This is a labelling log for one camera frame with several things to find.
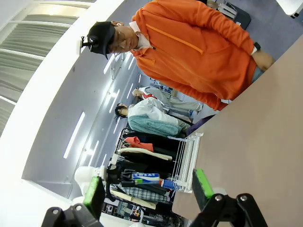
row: wire shelf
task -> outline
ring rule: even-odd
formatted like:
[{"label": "wire shelf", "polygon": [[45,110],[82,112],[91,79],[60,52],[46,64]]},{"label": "wire shelf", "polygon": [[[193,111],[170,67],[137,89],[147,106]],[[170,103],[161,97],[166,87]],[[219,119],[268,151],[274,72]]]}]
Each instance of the wire shelf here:
[{"label": "wire shelf", "polygon": [[201,136],[203,133],[194,133],[185,139],[171,137],[173,140],[180,141],[172,173],[172,181],[177,191],[192,193],[192,173],[196,165]]}]

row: red garment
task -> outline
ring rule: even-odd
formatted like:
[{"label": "red garment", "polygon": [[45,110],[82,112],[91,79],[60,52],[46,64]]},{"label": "red garment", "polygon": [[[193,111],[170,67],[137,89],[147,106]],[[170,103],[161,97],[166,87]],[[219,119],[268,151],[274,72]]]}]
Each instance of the red garment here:
[{"label": "red garment", "polygon": [[138,137],[127,137],[125,141],[130,143],[132,148],[143,148],[153,152],[152,143],[141,143]]},{"label": "red garment", "polygon": [[152,94],[146,95],[146,94],[143,93],[143,97],[144,97],[144,99],[147,99],[147,98],[150,98],[150,97],[153,97],[153,98],[157,99],[157,98],[156,98],[155,96],[153,96]]}]

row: ear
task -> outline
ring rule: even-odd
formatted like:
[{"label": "ear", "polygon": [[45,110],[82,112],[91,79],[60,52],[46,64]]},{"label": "ear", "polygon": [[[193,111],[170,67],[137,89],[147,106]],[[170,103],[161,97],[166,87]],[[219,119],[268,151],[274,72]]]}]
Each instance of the ear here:
[{"label": "ear", "polygon": [[124,26],[123,22],[112,21],[111,23],[112,23],[113,26]]}]

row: table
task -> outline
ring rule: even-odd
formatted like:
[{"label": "table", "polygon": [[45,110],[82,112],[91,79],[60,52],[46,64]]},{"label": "table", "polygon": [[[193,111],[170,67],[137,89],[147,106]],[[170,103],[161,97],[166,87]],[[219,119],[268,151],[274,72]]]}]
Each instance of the table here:
[{"label": "table", "polygon": [[[270,227],[303,226],[303,35],[204,133],[196,168],[231,197],[254,196]],[[178,192],[173,212],[193,220],[194,194]]]},{"label": "table", "polygon": [[284,12],[295,18],[293,15],[298,16],[298,13],[303,9],[303,0],[276,0]]}]

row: orange jacket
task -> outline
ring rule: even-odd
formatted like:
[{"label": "orange jacket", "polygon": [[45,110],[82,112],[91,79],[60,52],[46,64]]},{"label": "orange jacket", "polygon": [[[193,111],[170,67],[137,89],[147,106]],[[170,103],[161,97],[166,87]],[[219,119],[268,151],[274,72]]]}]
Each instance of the orange jacket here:
[{"label": "orange jacket", "polygon": [[132,51],[146,75],[214,110],[251,84],[253,41],[220,12],[196,0],[154,0],[134,20],[154,47]]}]

